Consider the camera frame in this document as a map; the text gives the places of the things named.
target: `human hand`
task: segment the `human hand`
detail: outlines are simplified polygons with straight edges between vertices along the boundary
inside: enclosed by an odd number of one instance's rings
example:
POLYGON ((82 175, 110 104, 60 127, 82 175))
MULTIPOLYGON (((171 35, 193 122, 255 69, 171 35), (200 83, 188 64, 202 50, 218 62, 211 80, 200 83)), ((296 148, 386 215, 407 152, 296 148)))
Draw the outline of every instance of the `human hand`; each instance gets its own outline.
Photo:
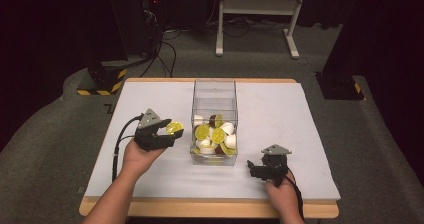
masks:
POLYGON ((166 149, 145 151, 132 139, 125 148, 122 169, 119 175, 126 175, 134 182, 137 181, 149 168, 153 162, 166 149))
MULTIPOLYGON (((287 173, 287 177, 295 182, 291 171, 287 173)), ((273 181, 267 181, 265 188, 271 205, 278 211, 283 223, 304 223, 298 210, 296 192, 286 178, 279 187, 275 187, 273 181)))

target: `black curtain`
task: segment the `black curtain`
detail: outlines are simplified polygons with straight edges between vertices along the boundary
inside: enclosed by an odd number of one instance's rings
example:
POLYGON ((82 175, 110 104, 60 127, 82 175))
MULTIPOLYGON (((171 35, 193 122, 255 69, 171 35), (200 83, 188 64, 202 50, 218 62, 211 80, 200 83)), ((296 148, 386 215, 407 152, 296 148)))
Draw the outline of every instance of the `black curtain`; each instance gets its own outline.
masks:
POLYGON ((86 67, 66 30, 67 0, 0 0, 0 151, 86 67))
POLYGON ((381 115, 424 184, 424 0, 356 0, 323 76, 363 75, 381 115))
POLYGON ((297 23, 302 26, 322 24, 323 28, 345 23, 355 0, 304 0, 297 23))

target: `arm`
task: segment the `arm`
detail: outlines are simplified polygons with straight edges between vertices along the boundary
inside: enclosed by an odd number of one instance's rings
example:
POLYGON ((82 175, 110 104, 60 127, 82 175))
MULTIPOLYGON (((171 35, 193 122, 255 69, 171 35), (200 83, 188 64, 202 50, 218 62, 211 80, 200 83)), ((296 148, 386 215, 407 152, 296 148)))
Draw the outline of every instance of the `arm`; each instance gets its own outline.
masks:
POLYGON ((131 140, 125 148, 121 172, 83 223, 125 223, 135 183, 164 151, 146 152, 131 140))
MULTIPOLYGON (((294 180, 293 174, 289 171, 287 177, 294 180)), ((304 223, 297 207, 297 197, 293 185, 283 179, 277 188, 272 181, 265 183, 266 191, 272 206, 278 211, 281 223, 297 224, 304 223)))

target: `yellow lemon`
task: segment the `yellow lemon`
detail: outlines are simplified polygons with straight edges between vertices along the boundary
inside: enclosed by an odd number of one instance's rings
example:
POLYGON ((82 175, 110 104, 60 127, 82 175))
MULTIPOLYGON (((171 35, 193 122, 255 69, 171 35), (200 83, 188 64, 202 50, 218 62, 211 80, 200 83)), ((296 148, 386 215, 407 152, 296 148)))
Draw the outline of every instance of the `yellow lemon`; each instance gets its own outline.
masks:
POLYGON ((236 149, 228 148, 224 143, 219 144, 219 146, 221 147, 222 151, 228 156, 236 154, 236 149))
POLYGON ((205 140, 209 136, 209 126, 206 124, 197 126, 194 136, 197 140, 205 140))
POLYGON ((221 128, 216 128, 213 132, 212 132, 212 143, 222 143, 225 140, 225 137, 227 136, 227 134, 224 132, 224 130, 222 130, 221 128))
POLYGON ((223 120, 222 120, 222 114, 212 115, 209 118, 209 124, 212 127, 215 127, 215 128, 220 127, 220 126, 222 126, 222 123, 224 123, 223 120))
POLYGON ((184 126, 180 122, 170 122, 168 125, 166 125, 166 133, 170 135, 182 129, 184 129, 184 126))

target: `white table surface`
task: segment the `white table surface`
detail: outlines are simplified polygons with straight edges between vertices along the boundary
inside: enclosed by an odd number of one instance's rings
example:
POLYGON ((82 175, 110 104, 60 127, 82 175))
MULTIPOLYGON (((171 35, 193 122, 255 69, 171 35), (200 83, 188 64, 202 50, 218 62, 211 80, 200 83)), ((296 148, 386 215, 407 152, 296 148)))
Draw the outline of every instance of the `white table surface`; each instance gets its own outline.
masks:
MULTIPOLYGON (((300 83, 237 82, 238 156, 235 166, 197 166, 189 154, 194 82, 124 84, 86 197, 99 197, 111 184, 113 150, 122 127, 152 108, 162 119, 182 122, 184 135, 137 182, 134 197, 267 199, 263 181, 246 161, 261 165, 261 150, 279 144, 292 151, 288 166, 304 200, 339 200, 320 137, 300 83)), ((133 135, 137 122, 124 136, 133 135)), ((128 141, 121 142, 118 172, 128 141)))

